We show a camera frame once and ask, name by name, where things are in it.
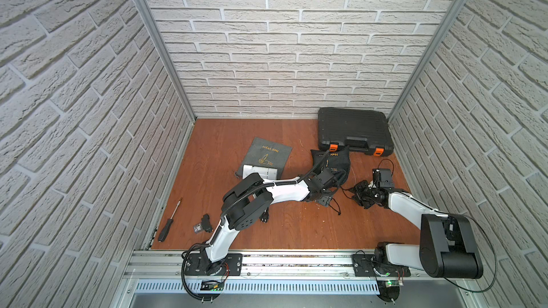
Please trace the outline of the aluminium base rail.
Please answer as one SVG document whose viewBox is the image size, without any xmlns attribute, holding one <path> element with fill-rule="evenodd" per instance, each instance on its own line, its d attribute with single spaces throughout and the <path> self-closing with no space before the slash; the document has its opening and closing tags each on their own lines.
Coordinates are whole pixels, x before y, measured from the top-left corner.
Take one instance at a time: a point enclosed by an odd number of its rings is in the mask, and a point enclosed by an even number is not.
<svg viewBox="0 0 548 308">
<path fill-rule="evenodd" d="M 188 262 L 176 251 L 135 251 L 118 286 L 119 301 L 138 293 L 202 293 L 207 281 L 222 282 L 221 294 L 376 295 L 386 286 L 413 282 L 445 285 L 422 270 L 385 271 L 371 262 L 372 250 L 234 250 L 228 266 L 207 275 L 200 258 Z"/>
</svg>

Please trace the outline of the black plastic tool case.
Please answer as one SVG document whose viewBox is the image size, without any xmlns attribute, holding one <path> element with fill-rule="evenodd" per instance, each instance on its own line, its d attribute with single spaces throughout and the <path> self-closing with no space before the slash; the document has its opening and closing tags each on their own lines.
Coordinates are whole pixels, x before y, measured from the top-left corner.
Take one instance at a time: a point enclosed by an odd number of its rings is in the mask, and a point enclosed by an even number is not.
<svg viewBox="0 0 548 308">
<path fill-rule="evenodd" d="M 393 154 L 394 142 L 384 113 L 351 108 L 320 108 L 318 148 L 321 151 L 352 152 L 386 157 Z"/>
</svg>

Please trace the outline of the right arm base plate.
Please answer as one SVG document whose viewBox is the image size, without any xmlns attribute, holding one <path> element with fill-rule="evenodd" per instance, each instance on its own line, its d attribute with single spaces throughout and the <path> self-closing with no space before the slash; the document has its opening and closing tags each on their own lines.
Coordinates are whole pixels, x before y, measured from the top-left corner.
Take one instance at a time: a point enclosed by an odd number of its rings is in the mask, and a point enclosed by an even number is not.
<svg viewBox="0 0 548 308">
<path fill-rule="evenodd" d="M 408 267 L 378 261 L 374 254 L 359 250 L 351 256 L 356 277 L 410 277 Z"/>
</svg>

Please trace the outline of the grey drawstring bag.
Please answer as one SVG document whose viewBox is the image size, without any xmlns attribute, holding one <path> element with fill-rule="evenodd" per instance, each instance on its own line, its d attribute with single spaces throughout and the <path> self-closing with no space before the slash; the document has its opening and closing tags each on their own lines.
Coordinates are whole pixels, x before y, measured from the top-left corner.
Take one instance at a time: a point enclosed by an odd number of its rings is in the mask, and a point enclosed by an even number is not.
<svg viewBox="0 0 548 308">
<path fill-rule="evenodd" d="M 244 178 L 243 176 L 243 166 L 256 165 L 266 168 L 277 168 L 277 180 L 280 180 L 291 151 L 292 148 L 289 146 L 255 137 L 235 175 L 240 179 L 245 179 L 246 177 Z"/>
</svg>

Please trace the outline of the white hair dryer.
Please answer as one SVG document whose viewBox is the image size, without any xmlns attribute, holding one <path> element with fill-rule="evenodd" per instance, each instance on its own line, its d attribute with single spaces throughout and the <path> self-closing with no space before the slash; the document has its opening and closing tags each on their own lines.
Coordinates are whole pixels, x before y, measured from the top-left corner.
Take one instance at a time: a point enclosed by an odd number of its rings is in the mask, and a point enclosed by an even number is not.
<svg viewBox="0 0 548 308">
<path fill-rule="evenodd" d="M 278 179 L 278 169 L 277 168 L 266 168 L 256 165 L 244 165 L 243 166 L 243 176 L 244 178 L 252 173 L 257 173 L 262 179 L 267 179 L 275 181 Z M 267 208 L 261 215 L 260 220 L 263 223 L 267 223 L 270 217 L 269 209 Z"/>
</svg>

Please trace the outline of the black drawstring bag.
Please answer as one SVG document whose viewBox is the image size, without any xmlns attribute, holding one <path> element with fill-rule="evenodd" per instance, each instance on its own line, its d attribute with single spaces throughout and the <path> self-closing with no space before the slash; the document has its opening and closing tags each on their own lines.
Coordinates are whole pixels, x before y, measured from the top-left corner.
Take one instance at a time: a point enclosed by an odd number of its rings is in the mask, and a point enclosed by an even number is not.
<svg viewBox="0 0 548 308">
<path fill-rule="evenodd" d="M 350 149 L 344 147 L 335 152 L 329 152 L 329 156 L 324 158 L 325 151 L 311 150 L 313 158 L 312 172 L 319 174 L 328 169 L 338 180 L 340 185 L 345 184 L 348 179 L 351 162 Z"/>
</svg>

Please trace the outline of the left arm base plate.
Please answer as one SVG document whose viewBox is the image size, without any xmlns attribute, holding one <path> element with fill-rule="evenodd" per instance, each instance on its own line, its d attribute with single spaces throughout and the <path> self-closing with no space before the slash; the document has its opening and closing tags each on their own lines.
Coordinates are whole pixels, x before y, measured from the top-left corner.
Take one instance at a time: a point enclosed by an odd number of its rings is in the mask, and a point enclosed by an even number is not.
<svg viewBox="0 0 548 308">
<path fill-rule="evenodd" d="M 239 276 L 243 264 L 243 254 L 228 253 L 217 262 L 211 262 L 205 254 L 191 253 L 184 267 L 186 276 Z"/>
</svg>

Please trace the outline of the small black adapter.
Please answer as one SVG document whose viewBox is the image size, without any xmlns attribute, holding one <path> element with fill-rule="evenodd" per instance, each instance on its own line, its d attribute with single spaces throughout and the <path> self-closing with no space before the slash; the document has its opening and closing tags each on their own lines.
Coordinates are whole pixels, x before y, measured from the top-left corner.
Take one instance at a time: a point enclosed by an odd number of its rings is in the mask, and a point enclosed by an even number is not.
<svg viewBox="0 0 548 308">
<path fill-rule="evenodd" d="M 207 233 L 212 233 L 213 232 L 213 227 L 211 225 L 211 220 L 210 220 L 209 214 L 205 214 L 201 218 L 201 221 L 198 224 L 194 225 L 194 232 L 196 234 L 201 233 L 201 232 L 207 232 Z"/>
</svg>

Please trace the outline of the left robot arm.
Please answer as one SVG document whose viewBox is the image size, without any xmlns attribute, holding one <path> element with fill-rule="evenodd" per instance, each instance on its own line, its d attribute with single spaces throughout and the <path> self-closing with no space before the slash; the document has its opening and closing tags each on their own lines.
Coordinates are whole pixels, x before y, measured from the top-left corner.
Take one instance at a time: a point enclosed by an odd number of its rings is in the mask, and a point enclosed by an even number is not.
<svg viewBox="0 0 548 308">
<path fill-rule="evenodd" d="M 316 202 L 328 207 L 348 179 L 350 159 L 342 151 L 315 151 L 316 161 L 304 175 L 267 180 L 253 172 L 223 197 L 219 224 L 211 238 L 181 254 L 184 275 L 236 275 L 235 255 L 229 250 L 238 234 L 257 221 L 268 221 L 271 205 Z"/>
</svg>

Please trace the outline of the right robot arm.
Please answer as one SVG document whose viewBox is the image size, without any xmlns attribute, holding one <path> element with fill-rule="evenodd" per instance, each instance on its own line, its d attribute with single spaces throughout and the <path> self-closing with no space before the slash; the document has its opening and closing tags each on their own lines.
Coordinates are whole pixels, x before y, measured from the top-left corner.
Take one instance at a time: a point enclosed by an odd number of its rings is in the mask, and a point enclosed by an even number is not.
<svg viewBox="0 0 548 308">
<path fill-rule="evenodd" d="M 345 196 L 364 209 L 379 206 L 404 217 L 420 230 L 416 245 L 381 242 L 372 256 L 363 256 L 378 277 L 404 278 L 409 269 L 421 270 L 451 285 L 457 279 L 480 279 L 482 258 L 472 226 L 476 220 L 443 212 L 420 202 L 409 192 L 396 188 L 394 170 L 378 166 L 371 181 L 345 188 Z"/>
</svg>

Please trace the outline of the black screwdriver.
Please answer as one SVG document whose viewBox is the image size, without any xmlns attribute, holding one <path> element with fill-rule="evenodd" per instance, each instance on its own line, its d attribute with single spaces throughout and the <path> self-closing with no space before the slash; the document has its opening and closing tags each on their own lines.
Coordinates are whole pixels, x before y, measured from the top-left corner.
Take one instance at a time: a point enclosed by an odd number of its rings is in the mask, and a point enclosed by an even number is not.
<svg viewBox="0 0 548 308">
<path fill-rule="evenodd" d="M 164 241 L 166 240 L 166 238 L 167 238 L 167 236 L 168 236 L 168 234 L 169 234 L 169 231 L 170 231 L 170 229 L 171 229 L 171 225 L 173 225 L 174 216 L 175 216 L 175 214 L 176 214 L 176 212 L 177 212 L 179 206 L 181 205 L 181 201 L 182 201 L 182 199 L 180 199 L 180 200 L 177 202 L 177 204 L 176 204 L 176 206 L 175 206 L 175 208 L 174 208 L 174 211 L 173 211 L 171 217 L 167 219 L 167 221 L 166 221 L 164 227 L 162 228 L 161 232 L 159 233 L 159 235 L 158 235 L 158 241 L 159 241 L 159 242 L 164 242 Z"/>
</svg>

